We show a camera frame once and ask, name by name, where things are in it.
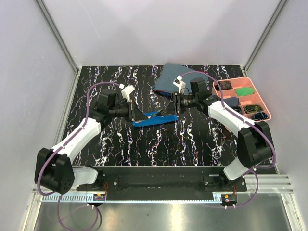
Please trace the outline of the blue cloth napkin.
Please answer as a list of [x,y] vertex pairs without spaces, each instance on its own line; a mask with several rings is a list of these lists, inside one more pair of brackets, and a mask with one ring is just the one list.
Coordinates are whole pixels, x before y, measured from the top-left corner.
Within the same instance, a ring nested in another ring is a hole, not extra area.
[[[144,113],[146,116],[150,116],[150,115],[157,115],[158,111],[153,111],[153,112],[146,112]],[[156,126],[156,125],[161,125],[161,124],[167,124],[167,123],[174,123],[178,121],[178,117],[176,114],[174,115],[167,115],[165,117],[165,119],[162,120],[145,120],[145,121],[141,121],[141,122],[132,122],[132,125],[135,128],[140,128],[140,127],[148,127],[148,126]]]

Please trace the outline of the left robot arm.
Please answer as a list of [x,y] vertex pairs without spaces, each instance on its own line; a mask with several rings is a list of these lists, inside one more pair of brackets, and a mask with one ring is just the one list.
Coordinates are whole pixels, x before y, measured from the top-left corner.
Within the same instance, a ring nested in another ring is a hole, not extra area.
[[73,167],[73,161],[113,118],[131,122],[147,120],[131,97],[134,90],[132,85],[124,87],[122,98],[118,100],[117,93],[108,89],[92,108],[87,109],[86,117],[71,134],[52,148],[42,148],[38,152],[34,181],[41,195],[45,195],[42,187],[61,195],[80,185],[87,184],[95,191],[103,187],[104,179],[95,167]]

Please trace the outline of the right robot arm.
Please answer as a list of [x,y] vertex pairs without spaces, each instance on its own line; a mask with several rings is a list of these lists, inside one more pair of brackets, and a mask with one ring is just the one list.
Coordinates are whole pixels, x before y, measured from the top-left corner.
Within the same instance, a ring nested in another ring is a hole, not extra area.
[[197,108],[199,112],[220,122],[237,138],[237,157],[220,173],[217,184],[222,190],[231,190],[236,181],[246,175],[263,161],[276,156],[269,126],[266,122],[256,123],[229,107],[223,96],[211,95],[206,90],[206,82],[202,78],[190,81],[191,93],[185,95],[182,90],[186,84],[181,76],[177,76],[173,84],[178,88],[172,93],[171,100],[159,115],[172,112],[181,114],[188,108]]

